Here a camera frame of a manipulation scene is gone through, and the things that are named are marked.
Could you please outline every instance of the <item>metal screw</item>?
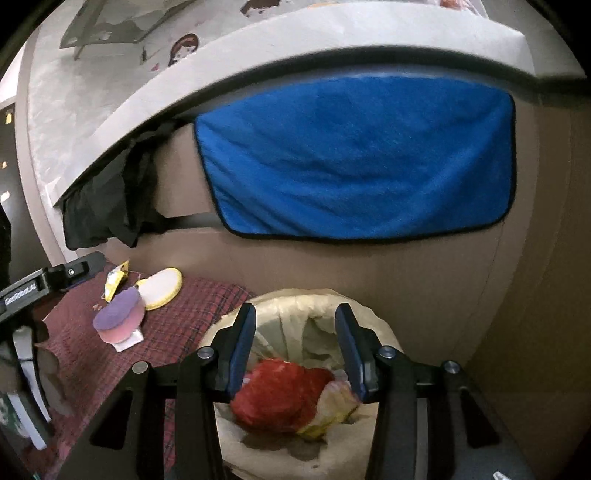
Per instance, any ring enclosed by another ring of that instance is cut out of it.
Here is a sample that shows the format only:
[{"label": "metal screw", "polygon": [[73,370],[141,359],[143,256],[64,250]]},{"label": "metal screw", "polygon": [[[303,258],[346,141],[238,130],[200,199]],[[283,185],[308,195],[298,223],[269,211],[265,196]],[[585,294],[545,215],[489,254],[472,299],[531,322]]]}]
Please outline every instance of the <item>metal screw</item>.
[{"label": "metal screw", "polygon": [[203,358],[204,360],[213,357],[215,353],[216,351],[210,346],[202,346],[199,350],[197,350],[197,356],[199,358]]},{"label": "metal screw", "polygon": [[378,355],[383,358],[394,358],[396,356],[396,349],[393,346],[383,346],[378,350]]},{"label": "metal screw", "polygon": [[142,374],[148,369],[148,362],[136,362],[131,369],[134,374]]},{"label": "metal screw", "polygon": [[448,360],[447,362],[444,362],[443,364],[443,369],[449,373],[449,374],[458,374],[460,372],[460,370],[462,369],[462,367],[460,367],[460,364],[457,362],[454,362],[453,360]]}]

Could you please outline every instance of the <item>white plastic bag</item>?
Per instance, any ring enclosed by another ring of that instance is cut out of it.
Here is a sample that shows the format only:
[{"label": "white plastic bag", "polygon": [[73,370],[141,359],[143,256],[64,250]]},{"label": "white plastic bag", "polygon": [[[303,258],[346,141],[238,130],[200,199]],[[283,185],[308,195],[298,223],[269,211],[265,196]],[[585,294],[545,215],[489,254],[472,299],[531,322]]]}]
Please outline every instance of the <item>white plastic bag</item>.
[{"label": "white plastic bag", "polygon": [[[349,303],[359,325],[371,328],[383,345],[401,349],[388,324],[373,311],[333,290],[280,290],[250,300],[256,308],[256,333],[247,369],[260,359],[282,358],[307,368],[344,367],[335,332],[335,311]],[[210,345],[215,334],[234,323],[236,309],[224,315],[204,335],[199,346]],[[245,444],[252,436],[232,421],[228,406],[216,406],[217,432],[224,461],[245,480],[363,479],[367,468],[376,404],[361,405],[351,424],[332,426],[316,458],[301,460],[290,453],[284,437],[275,448],[255,449]],[[304,442],[294,437],[288,442]]]}]

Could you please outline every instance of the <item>plaid cloth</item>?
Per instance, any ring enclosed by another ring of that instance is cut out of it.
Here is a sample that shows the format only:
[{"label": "plaid cloth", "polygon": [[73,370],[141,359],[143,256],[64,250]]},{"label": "plaid cloth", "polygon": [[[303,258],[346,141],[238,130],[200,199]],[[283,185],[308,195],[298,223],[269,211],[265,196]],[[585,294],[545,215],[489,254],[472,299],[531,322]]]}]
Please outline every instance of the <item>plaid cloth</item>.
[{"label": "plaid cloth", "polygon": [[[84,431],[100,405],[119,380],[140,360],[153,367],[175,363],[197,349],[209,326],[253,295],[244,288],[211,280],[184,278],[179,294],[164,307],[146,312],[140,329],[144,341],[123,352],[103,343],[92,327],[98,310],[104,307],[106,274],[114,265],[92,280],[68,292],[46,318],[50,339],[43,347],[60,360],[60,378],[75,412],[64,417],[51,412],[56,436],[40,452],[31,448],[25,463],[43,480],[53,479],[76,439]],[[130,272],[122,288],[141,278]],[[164,462],[166,471],[174,464],[174,400],[165,409]]]}]

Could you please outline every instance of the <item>purple sponge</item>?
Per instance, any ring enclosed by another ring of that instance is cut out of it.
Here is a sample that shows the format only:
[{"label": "purple sponge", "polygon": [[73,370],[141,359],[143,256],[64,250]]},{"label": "purple sponge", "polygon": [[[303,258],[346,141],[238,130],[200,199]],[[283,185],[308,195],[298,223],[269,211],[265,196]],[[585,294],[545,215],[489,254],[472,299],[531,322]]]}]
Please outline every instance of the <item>purple sponge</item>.
[{"label": "purple sponge", "polygon": [[111,303],[96,314],[92,326],[106,343],[127,340],[142,323],[145,304],[135,287],[116,295]]}]

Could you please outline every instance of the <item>yellow packet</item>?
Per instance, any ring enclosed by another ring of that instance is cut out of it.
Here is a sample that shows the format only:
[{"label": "yellow packet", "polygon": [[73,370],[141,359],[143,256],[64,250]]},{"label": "yellow packet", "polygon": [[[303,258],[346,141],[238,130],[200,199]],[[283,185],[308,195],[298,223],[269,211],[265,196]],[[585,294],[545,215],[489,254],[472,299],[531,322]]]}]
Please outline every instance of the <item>yellow packet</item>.
[{"label": "yellow packet", "polygon": [[127,278],[129,270],[129,260],[123,262],[118,267],[115,267],[107,274],[107,281],[105,282],[105,300],[111,301],[115,296],[117,287]]}]

